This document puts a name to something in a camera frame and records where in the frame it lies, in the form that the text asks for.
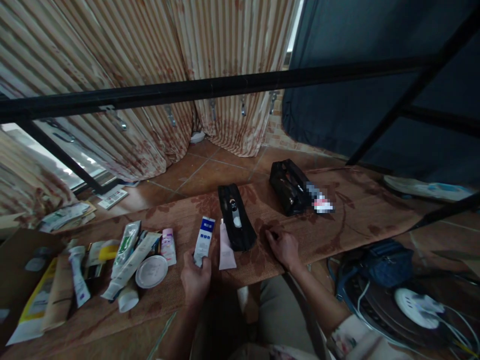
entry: pants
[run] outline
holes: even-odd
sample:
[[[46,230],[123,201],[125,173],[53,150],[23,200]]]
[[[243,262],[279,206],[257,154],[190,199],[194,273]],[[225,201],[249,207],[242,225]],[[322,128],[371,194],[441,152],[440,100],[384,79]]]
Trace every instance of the pants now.
[[[256,342],[289,346],[323,359],[320,329],[290,275],[264,280],[260,291]],[[236,291],[211,299],[200,314],[190,358],[228,359],[249,341],[247,330]]]

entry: black metal bed frame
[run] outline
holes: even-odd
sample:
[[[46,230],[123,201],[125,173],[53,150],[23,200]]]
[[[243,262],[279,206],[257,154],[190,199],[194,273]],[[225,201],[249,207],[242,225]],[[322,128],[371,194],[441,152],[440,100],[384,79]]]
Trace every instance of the black metal bed frame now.
[[[480,5],[460,25],[440,52],[430,56],[9,99],[0,101],[0,124],[17,123],[85,181],[88,187],[96,193],[104,194],[115,186],[116,182],[100,185],[33,123],[33,120],[99,113],[105,111],[105,108],[100,108],[105,106],[122,110],[421,71],[414,83],[346,162],[346,165],[355,165],[399,117],[480,138],[480,120],[412,105],[416,97],[479,28]],[[478,206],[480,192],[428,213],[413,229],[467,210],[474,210]]]

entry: sleeve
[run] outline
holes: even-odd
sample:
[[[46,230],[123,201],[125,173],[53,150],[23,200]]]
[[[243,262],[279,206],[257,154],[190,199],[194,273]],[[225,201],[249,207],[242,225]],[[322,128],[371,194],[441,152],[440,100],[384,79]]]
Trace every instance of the sleeve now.
[[[351,315],[332,333],[327,346],[337,359],[412,360],[393,349],[380,333],[370,330],[356,315]]]

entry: black zipper pouch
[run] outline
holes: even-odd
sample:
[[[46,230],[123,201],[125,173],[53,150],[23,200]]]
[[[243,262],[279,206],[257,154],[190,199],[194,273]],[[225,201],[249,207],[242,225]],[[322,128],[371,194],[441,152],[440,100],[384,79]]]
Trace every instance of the black zipper pouch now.
[[[245,212],[239,188],[235,184],[219,186],[218,199],[232,250],[250,250],[255,244],[257,234]]]
[[[271,164],[270,185],[287,216],[302,214],[312,206],[312,197],[307,190],[309,182],[303,171],[290,159]]]

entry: striped curtain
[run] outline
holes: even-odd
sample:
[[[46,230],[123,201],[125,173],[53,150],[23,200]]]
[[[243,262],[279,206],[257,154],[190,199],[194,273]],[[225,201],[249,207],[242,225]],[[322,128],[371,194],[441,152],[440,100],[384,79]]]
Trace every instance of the striped curtain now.
[[[280,70],[298,0],[2,0],[0,91],[34,97]],[[37,124],[134,181],[186,153],[194,124],[232,153],[257,154],[269,94],[57,118]],[[61,126],[74,138],[56,136]],[[125,124],[127,131],[120,131]]]
[[[34,151],[0,130],[0,216],[23,215],[20,224],[34,228],[41,219],[77,202],[67,184],[38,161]]]
[[[187,80],[165,1],[5,0],[0,19],[0,91],[11,98]],[[57,118],[75,140],[51,138],[121,179],[149,179],[187,152],[194,108],[171,109],[176,127],[162,106],[150,106],[118,111],[127,131],[117,129],[115,114]]]
[[[184,0],[173,19],[189,80],[282,69],[298,0]],[[240,157],[256,156],[267,127],[268,92],[195,101],[210,141]],[[242,115],[242,103],[246,116]]]

